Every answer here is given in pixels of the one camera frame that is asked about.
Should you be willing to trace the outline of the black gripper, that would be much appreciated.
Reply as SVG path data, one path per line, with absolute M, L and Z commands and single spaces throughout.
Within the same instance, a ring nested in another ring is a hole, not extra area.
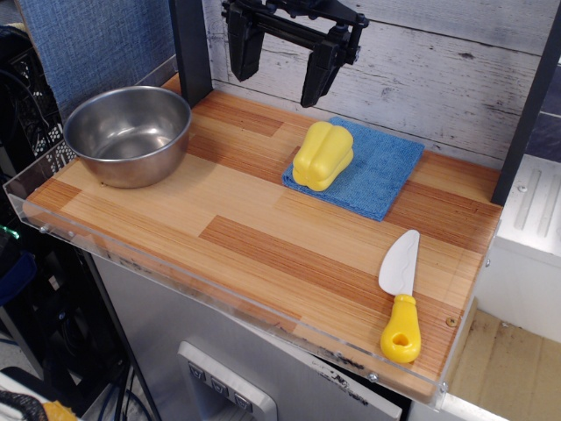
M 272 35 L 311 51 L 302 88 L 302 107 L 325 96 L 344 64 L 359 55 L 369 26 L 362 13 L 340 1 L 224 1 L 231 71 L 245 81 L 259 70 L 264 37 Z

